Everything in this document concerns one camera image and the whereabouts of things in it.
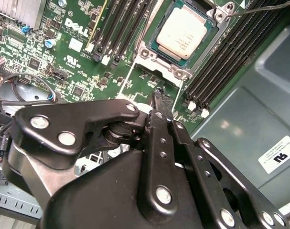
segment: capacitor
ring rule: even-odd
[[[54,46],[56,46],[56,44],[57,43],[56,43],[55,39],[48,39],[45,41],[45,47],[47,49],[52,49]]]

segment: silver bolt head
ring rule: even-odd
[[[34,117],[30,120],[30,124],[37,129],[45,129],[49,126],[49,121],[44,117]]]
[[[234,227],[235,226],[235,220],[230,212],[228,212],[225,209],[222,209],[220,211],[220,215],[224,222],[229,226],[229,227]]]
[[[58,5],[61,7],[61,8],[65,8],[67,6],[67,1],[66,0],[59,0],[58,1]]]
[[[76,137],[70,132],[62,132],[58,136],[59,142],[66,146],[72,146],[76,142]]]
[[[170,204],[170,202],[172,201],[172,196],[170,192],[164,187],[158,187],[156,189],[156,196],[163,204]]]
[[[263,218],[269,225],[274,225],[273,218],[267,212],[263,212]]]
[[[207,148],[211,147],[211,145],[207,141],[205,141],[205,140],[202,143]]]
[[[181,123],[177,123],[177,127],[180,129],[184,129],[184,126]]]
[[[274,214],[274,218],[279,222],[282,226],[285,226],[284,220],[278,214]]]

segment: cable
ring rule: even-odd
[[[32,105],[54,104],[54,103],[50,100],[25,101],[25,102],[0,100],[0,104],[3,106],[32,106]]]
[[[25,102],[26,101],[26,100],[23,99],[23,97],[21,97],[20,93],[18,92],[15,82],[11,83],[11,89],[12,89],[12,92],[13,92],[14,96],[18,99],[18,101],[20,101],[20,102]]]
[[[261,7],[253,10],[247,10],[244,12],[238,12],[238,13],[233,13],[231,15],[228,15],[228,17],[236,17],[236,16],[241,16],[249,13],[255,13],[255,12],[260,12],[260,11],[269,11],[269,10],[279,10],[283,9],[287,6],[290,6],[290,1],[285,2],[284,4],[281,5],[276,5],[276,6],[266,6],[266,7]]]
[[[41,79],[40,77],[38,77],[36,75],[33,75],[31,73],[15,73],[15,74],[11,74],[11,75],[3,78],[3,83],[5,83],[9,79],[12,79],[12,78],[18,77],[18,76],[31,76],[32,78],[42,82],[49,89],[49,91],[52,93],[52,96],[51,96],[52,101],[56,101],[56,94],[55,94],[54,90],[43,79]]]

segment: gray metal panel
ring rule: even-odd
[[[0,229],[35,229],[35,225],[0,215]]]
[[[290,160],[267,174],[258,159],[290,136],[290,27],[192,135],[206,137],[278,208],[290,202]]]

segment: label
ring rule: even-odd
[[[290,159],[290,137],[285,136],[282,140],[275,144],[258,162],[263,166],[265,171],[270,174],[276,168],[280,167]]]

